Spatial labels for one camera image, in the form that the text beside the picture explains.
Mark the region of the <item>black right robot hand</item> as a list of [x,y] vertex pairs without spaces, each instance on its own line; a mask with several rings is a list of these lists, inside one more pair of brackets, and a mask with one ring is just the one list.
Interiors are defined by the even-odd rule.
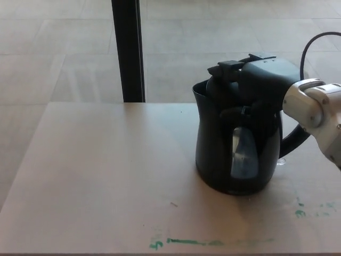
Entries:
[[300,80],[294,64],[251,54],[242,60],[220,61],[207,71],[211,110],[206,120],[211,128],[228,133],[245,127],[259,136],[280,131],[285,93]]

